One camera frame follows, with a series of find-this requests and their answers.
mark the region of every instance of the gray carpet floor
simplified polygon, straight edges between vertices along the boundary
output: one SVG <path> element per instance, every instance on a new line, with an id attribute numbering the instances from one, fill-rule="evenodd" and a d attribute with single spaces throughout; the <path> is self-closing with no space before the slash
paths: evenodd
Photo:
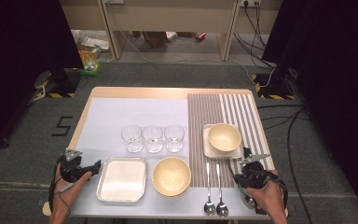
<path id="1" fill-rule="evenodd" d="M 255 66 L 249 74 L 268 73 Z M 47 223 L 42 204 L 48 197 L 53 165 L 68 146 L 92 88 L 96 86 L 186 87 L 249 89 L 255 94 L 268 145 L 280 176 L 289 189 L 290 223 L 308 223 L 306 205 L 313 223 L 358 223 L 358 199 L 345 175 L 329 157 L 311 112 L 305 108 L 290 132 L 290 154 L 298 188 L 289 162 L 287 136 L 293 116 L 304 102 L 257 97 L 255 85 L 238 65 L 103 63 L 96 77 L 83 77 L 73 98 L 43 98 L 23 112 L 9 137 L 9 147 L 0 148 L 0 223 Z M 67 135 L 56 128 L 70 126 Z M 69 217 L 66 223 L 117 223 L 111 218 Z M 159 223 L 132 219 L 127 223 Z M 168 223 L 204 223 L 203 220 L 169 220 Z M 239 223 L 268 223 L 239 221 Z"/>

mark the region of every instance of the human arm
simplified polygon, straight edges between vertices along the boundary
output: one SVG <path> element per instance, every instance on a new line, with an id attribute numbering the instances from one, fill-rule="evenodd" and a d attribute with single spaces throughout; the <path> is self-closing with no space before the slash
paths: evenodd
<path id="1" fill-rule="evenodd" d="M 69 213 L 70 206 L 76 201 L 77 196 L 82 189 L 83 185 L 90 179 L 92 172 L 87 172 L 80 179 L 78 179 L 73 186 L 64 192 L 60 192 L 64 188 L 67 188 L 72 183 L 66 182 L 60 175 L 61 165 L 58 164 L 56 175 L 55 175 L 55 189 L 53 197 L 53 211 L 49 217 L 49 224 L 61 224 L 64 223 Z"/>
<path id="2" fill-rule="evenodd" d="M 271 172 L 275 175 L 278 174 L 275 170 Z M 257 201 L 257 206 L 267 212 L 274 224 L 287 223 L 283 191 L 277 183 L 269 180 L 262 189 L 247 188 L 246 191 Z"/>

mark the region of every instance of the spoon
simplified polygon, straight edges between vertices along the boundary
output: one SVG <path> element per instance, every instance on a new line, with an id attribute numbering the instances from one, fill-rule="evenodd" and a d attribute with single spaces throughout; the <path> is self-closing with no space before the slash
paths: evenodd
<path id="1" fill-rule="evenodd" d="M 211 185 L 210 185 L 210 166 L 209 162 L 206 163 L 206 174 L 208 176 L 208 202 L 204 205 L 204 212 L 208 216 L 213 216 L 216 208 L 214 207 L 214 204 L 211 201 Z"/>
<path id="2" fill-rule="evenodd" d="M 228 216 L 228 208 L 222 200 L 222 187 L 221 187 L 221 180 L 220 180 L 220 165 L 216 164 L 217 170 L 217 180 L 219 182 L 219 196 L 220 196 L 220 203 L 216 207 L 217 215 L 220 217 L 227 217 Z"/>

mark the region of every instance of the yellow bowl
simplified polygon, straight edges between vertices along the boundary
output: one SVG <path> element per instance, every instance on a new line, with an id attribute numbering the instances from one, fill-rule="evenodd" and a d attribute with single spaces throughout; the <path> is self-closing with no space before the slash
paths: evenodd
<path id="1" fill-rule="evenodd" d="M 187 163 L 177 157 L 158 162 L 153 171 L 153 186 L 166 197 L 182 194 L 190 185 L 191 172 Z"/>
<path id="2" fill-rule="evenodd" d="M 208 140 L 215 149 L 228 153 L 240 146 L 242 137 L 234 125 L 218 123 L 209 130 Z"/>

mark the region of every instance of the gray striped mat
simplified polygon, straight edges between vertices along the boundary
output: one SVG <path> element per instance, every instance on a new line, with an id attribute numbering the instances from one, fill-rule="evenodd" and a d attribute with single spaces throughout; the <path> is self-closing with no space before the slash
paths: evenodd
<path id="1" fill-rule="evenodd" d="M 188 126 L 190 146 L 190 187 L 207 188 L 206 162 L 211 164 L 211 187 L 217 188 L 216 164 L 220 163 L 222 187 L 234 188 L 235 183 L 228 165 L 235 174 L 241 171 L 240 159 L 208 158 L 202 146 L 202 127 L 205 124 L 229 123 L 237 126 L 242 135 L 242 145 L 252 150 L 252 154 L 270 154 L 260 117 L 252 94 L 189 94 Z M 268 170 L 274 169 L 271 157 L 263 159 Z"/>

